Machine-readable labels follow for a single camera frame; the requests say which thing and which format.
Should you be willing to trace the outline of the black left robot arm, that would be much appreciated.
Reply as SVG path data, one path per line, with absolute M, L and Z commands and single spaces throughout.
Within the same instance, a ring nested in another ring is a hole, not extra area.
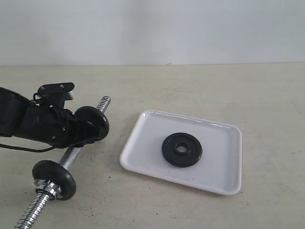
M 45 151 L 82 147 L 104 139 L 110 126 L 102 111 L 82 106 L 74 113 L 64 107 L 73 100 L 74 83 L 52 83 L 39 87 L 33 99 L 0 89 L 0 135 L 49 144 Z

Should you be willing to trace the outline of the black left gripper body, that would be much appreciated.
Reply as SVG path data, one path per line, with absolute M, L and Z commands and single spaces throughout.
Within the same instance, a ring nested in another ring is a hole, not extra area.
M 57 148 L 76 144 L 76 118 L 68 109 L 16 104 L 13 136 L 47 143 Z

